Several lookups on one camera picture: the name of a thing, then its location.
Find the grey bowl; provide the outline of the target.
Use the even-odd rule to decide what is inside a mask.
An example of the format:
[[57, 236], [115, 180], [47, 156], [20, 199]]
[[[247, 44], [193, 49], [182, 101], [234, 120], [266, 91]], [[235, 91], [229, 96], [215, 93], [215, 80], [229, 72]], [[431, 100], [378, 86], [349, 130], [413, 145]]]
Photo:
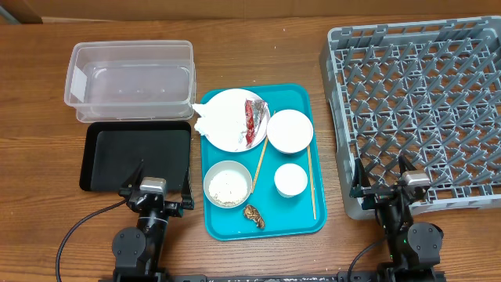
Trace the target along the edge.
[[[225, 170], [233, 170], [233, 171], [237, 171], [239, 173], [241, 173], [242, 175], [244, 175], [244, 177], [246, 178], [247, 180], [247, 188], [248, 188], [248, 191], [247, 191], [247, 196], [246, 198], [240, 202], [239, 204], [237, 205], [230, 205], [230, 206], [225, 206], [225, 205], [221, 205], [219, 204], [218, 202], [216, 202], [210, 195], [209, 195], [209, 192], [208, 192], [208, 187], [209, 187], [209, 182], [212, 180], [212, 178], [219, 172], [221, 171], [225, 171]], [[214, 164], [206, 173], [206, 175], [204, 176], [204, 194], [206, 196], [206, 198], [215, 206], [217, 207], [220, 207], [220, 208], [235, 208], [235, 207], [238, 207], [240, 206], [243, 202], [245, 202], [247, 200], [247, 198], [251, 195], [251, 186], [252, 186], [252, 182], [253, 182], [253, 179], [251, 177], [251, 174], [249, 173], [249, 171], [247, 170], [247, 168], [245, 166], [243, 166], [241, 163], [239, 162], [236, 162], [236, 161], [220, 161], [218, 162], [217, 164]]]

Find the teal serving tray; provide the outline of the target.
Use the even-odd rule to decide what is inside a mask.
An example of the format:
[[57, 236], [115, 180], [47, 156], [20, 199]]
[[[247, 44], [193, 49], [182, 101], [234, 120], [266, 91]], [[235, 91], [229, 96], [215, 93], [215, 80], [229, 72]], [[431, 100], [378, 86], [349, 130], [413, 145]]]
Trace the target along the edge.
[[[206, 175], [207, 171], [220, 161], [236, 161], [254, 174], [262, 147], [263, 145], [259, 144], [246, 152], [229, 153], [219, 150], [210, 144], [206, 137], [202, 137], [200, 139], [202, 173]], [[285, 198], [279, 195], [274, 183], [276, 169], [286, 163], [299, 165], [308, 174], [307, 150], [286, 155], [269, 144], [265, 151], [257, 186], [244, 204], [236, 208], [220, 208], [204, 197], [204, 221], [207, 232], [213, 238], [225, 241], [314, 233], [322, 229], [326, 222], [326, 199], [316, 139], [312, 140], [310, 147], [316, 220], [313, 219], [312, 214], [310, 187], [295, 197]], [[243, 210], [248, 204], [254, 206], [264, 219], [263, 230], [244, 217]]]

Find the grey dish rack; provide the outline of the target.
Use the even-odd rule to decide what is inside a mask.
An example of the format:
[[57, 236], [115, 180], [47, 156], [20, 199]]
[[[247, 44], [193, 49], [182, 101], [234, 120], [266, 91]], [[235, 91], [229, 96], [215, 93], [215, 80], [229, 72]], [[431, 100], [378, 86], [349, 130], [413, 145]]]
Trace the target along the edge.
[[355, 163], [372, 187], [400, 176], [398, 157], [427, 173], [415, 214], [500, 205], [500, 18], [336, 27], [319, 57], [333, 116], [346, 214]]

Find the white rice pile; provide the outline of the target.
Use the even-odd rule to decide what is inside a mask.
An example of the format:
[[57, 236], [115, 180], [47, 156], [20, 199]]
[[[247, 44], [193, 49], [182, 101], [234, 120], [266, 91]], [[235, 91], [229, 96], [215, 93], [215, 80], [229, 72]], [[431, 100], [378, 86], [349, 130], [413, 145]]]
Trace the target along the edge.
[[247, 196], [247, 180], [241, 173], [225, 170], [217, 173], [209, 182], [209, 195], [219, 204], [237, 205]]

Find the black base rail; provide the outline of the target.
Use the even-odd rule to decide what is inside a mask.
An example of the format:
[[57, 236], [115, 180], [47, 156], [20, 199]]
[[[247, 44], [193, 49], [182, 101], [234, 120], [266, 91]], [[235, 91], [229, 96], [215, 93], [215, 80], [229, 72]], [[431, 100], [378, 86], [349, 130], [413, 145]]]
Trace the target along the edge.
[[[424, 274], [419, 274], [418, 277], [414, 278], [411, 276], [398, 277], [396, 281], [439, 281], [445, 282], [446, 277], [443, 272], [436, 272], [435, 279], [431, 277], [426, 277]], [[98, 281], [106, 282], [125, 282], [125, 281], [167, 281], [167, 282], [347, 282], [348, 272], [340, 271], [337, 274], [328, 275], [293, 275], [293, 276], [240, 276], [240, 277], [207, 277], [204, 275], [164, 275], [161, 274], [157, 277], [121, 277], [116, 276], [113, 278], [105, 278]], [[358, 271], [351, 274], [350, 281], [354, 282], [376, 282], [384, 281], [379, 278], [377, 272], [374, 271]]]

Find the red foil wrapper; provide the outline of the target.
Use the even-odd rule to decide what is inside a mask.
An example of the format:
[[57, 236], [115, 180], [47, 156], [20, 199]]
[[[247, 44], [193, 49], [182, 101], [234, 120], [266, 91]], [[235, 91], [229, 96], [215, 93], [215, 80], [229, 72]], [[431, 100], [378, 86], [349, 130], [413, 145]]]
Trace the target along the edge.
[[262, 99], [246, 100], [245, 101], [246, 115], [246, 148], [251, 148], [258, 133], [261, 122], [267, 112], [268, 104]]

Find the white bowl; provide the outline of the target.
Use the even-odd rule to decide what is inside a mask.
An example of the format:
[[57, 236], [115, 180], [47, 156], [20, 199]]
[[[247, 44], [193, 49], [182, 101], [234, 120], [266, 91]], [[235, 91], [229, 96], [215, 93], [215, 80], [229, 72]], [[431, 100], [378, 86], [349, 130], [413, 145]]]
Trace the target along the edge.
[[314, 128], [310, 119], [298, 110], [281, 110], [267, 124], [269, 142], [281, 153], [295, 154], [312, 141]]

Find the black tray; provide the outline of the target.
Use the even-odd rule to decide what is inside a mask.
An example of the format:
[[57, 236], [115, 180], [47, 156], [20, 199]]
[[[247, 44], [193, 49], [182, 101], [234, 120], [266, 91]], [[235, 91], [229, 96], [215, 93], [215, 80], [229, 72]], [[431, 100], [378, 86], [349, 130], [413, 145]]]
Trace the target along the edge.
[[167, 180], [181, 191], [189, 168], [191, 126], [186, 121], [111, 121], [89, 125], [79, 186], [116, 193], [144, 160], [143, 175]]

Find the left wooden chopstick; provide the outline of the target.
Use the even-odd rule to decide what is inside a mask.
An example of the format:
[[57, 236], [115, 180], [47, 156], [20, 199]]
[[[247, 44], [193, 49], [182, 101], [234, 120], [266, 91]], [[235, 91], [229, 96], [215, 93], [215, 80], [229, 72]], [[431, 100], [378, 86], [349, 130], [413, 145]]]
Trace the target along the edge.
[[259, 158], [259, 161], [258, 161], [258, 166], [256, 168], [256, 172], [254, 174], [254, 178], [253, 178], [253, 182], [252, 182], [252, 186], [251, 186], [251, 191], [250, 191], [251, 194], [254, 193], [254, 190], [255, 190], [255, 187], [256, 187], [256, 184], [257, 184], [257, 181], [258, 181], [258, 176], [259, 176], [259, 173], [261, 171], [261, 165], [262, 165], [262, 162], [264, 160], [265, 151], [267, 149], [268, 141], [269, 141], [269, 138], [268, 138], [267, 133], [266, 133], [265, 134], [264, 145], [263, 145], [262, 150], [261, 150], [261, 155], [260, 155], [260, 158]]

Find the right wooden chopstick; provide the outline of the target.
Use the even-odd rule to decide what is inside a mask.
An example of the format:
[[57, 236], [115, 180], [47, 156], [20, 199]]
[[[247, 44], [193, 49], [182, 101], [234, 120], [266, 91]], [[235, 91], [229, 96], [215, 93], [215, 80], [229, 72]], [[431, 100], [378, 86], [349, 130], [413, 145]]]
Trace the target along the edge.
[[307, 146], [307, 156], [308, 156], [308, 176], [309, 176], [309, 184], [310, 184], [310, 192], [311, 192], [311, 200], [312, 200], [312, 214], [313, 219], [316, 220], [316, 203], [315, 203], [315, 186], [314, 186], [314, 175], [312, 170], [312, 152], [310, 144]]

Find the brown food scrap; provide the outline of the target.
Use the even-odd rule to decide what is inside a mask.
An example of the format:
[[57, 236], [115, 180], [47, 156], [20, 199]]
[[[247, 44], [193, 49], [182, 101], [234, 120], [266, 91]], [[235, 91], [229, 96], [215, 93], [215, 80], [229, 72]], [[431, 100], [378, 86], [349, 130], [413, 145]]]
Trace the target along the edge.
[[265, 228], [265, 221], [254, 206], [248, 204], [243, 210], [243, 215], [246, 219], [253, 221], [257, 228], [262, 230]]

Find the white cup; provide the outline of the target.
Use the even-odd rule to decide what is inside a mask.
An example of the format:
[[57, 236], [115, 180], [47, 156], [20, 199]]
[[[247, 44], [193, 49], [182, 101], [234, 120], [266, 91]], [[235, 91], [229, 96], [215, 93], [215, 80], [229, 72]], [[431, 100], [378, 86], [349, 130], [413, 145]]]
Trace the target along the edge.
[[306, 189], [308, 177], [301, 166], [287, 163], [276, 170], [274, 183], [282, 197], [290, 198], [301, 194]]

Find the clear plastic bin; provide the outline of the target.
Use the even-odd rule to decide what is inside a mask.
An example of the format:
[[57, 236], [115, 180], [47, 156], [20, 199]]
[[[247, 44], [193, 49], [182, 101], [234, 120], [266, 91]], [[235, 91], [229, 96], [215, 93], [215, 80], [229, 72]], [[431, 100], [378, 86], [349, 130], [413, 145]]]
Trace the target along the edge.
[[189, 120], [196, 101], [191, 42], [81, 42], [67, 68], [64, 102], [83, 123]]

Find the white napkin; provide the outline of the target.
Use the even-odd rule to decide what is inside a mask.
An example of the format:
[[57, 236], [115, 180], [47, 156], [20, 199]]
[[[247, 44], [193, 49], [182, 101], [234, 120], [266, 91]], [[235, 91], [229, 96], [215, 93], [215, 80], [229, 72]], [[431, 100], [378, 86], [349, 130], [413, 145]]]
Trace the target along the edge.
[[202, 136], [223, 143], [240, 144], [243, 142], [247, 127], [242, 99], [194, 104], [193, 109], [199, 115], [194, 128]]

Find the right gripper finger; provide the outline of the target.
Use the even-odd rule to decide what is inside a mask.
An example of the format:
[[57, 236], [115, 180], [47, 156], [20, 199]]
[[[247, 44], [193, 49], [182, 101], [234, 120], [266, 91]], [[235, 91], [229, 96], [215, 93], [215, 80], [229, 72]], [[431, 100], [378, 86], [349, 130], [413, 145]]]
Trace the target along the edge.
[[409, 172], [416, 170], [413, 164], [403, 154], [398, 156], [398, 166], [400, 172]]
[[367, 188], [370, 187], [369, 177], [366, 174], [365, 167], [360, 158], [355, 159], [355, 172], [352, 180], [352, 188]]

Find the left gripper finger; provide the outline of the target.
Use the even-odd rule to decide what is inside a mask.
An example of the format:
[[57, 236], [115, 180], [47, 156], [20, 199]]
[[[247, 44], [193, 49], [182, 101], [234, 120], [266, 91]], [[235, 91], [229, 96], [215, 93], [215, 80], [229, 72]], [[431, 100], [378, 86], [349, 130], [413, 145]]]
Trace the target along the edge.
[[121, 189], [134, 190], [138, 188], [142, 181], [143, 169], [144, 160], [141, 160], [134, 172], [122, 183]]
[[193, 201], [193, 193], [192, 193], [192, 189], [191, 189], [189, 168], [186, 169], [186, 173], [185, 173], [185, 176], [183, 179], [181, 196], [182, 196], [183, 202], [192, 202]]

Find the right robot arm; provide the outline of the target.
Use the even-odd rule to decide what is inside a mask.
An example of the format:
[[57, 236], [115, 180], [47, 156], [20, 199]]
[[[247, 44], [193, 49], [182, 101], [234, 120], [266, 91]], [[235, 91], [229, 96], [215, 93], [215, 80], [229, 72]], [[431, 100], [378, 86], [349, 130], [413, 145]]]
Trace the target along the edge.
[[386, 242], [391, 261], [383, 262], [371, 274], [375, 281], [445, 281], [444, 273], [434, 266], [440, 263], [444, 233], [429, 222], [415, 222], [410, 205], [424, 199], [431, 181], [423, 170], [414, 167], [403, 155], [398, 157], [400, 178], [388, 187], [370, 185], [362, 161], [355, 160], [350, 196], [362, 198], [362, 209], [373, 210], [383, 227], [384, 237], [358, 253], [351, 262], [347, 280], [354, 281], [355, 264], [365, 253]]

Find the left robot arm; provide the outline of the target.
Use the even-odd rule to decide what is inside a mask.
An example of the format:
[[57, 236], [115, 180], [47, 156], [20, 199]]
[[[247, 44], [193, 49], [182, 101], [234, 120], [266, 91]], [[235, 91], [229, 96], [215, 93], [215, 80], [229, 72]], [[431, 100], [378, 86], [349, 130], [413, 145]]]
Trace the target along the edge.
[[118, 194], [138, 214], [135, 227], [120, 230], [113, 239], [114, 281], [172, 281], [159, 266], [171, 217], [181, 218], [194, 209], [189, 170], [186, 170], [179, 202], [167, 199], [167, 180], [143, 175], [143, 163], [121, 185]]

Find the wooden chopstick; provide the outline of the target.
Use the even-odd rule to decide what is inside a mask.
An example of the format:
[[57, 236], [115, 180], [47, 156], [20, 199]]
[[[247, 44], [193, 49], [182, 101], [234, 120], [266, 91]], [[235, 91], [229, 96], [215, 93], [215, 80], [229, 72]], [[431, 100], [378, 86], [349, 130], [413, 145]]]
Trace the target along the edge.
[[312, 170], [312, 152], [310, 144], [307, 146], [307, 156], [308, 156], [308, 176], [309, 176], [309, 184], [310, 184], [310, 192], [311, 192], [311, 200], [312, 200], [312, 214], [313, 219], [316, 220], [316, 203], [315, 203], [315, 186], [314, 186], [314, 175]]
[[266, 133], [265, 134], [264, 145], [263, 145], [262, 150], [261, 150], [261, 155], [260, 155], [260, 158], [259, 158], [259, 161], [258, 161], [258, 166], [256, 168], [256, 172], [254, 174], [254, 178], [253, 178], [253, 182], [252, 182], [252, 186], [251, 186], [251, 191], [250, 191], [251, 194], [254, 193], [254, 190], [255, 190], [255, 187], [256, 187], [256, 184], [257, 184], [257, 181], [258, 181], [258, 176], [259, 176], [259, 173], [261, 171], [261, 165], [262, 165], [262, 162], [264, 160], [265, 151], [267, 149], [268, 141], [269, 141], [269, 138], [268, 138], [267, 133]]

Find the white plate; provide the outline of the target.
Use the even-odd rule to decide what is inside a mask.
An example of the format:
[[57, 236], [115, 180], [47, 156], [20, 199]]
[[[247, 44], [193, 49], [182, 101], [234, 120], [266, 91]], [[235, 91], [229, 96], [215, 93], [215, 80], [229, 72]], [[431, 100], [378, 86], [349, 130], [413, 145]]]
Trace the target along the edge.
[[196, 131], [219, 150], [230, 153], [259, 145], [271, 117], [268, 103], [246, 89], [223, 90], [193, 109], [199, 115]]

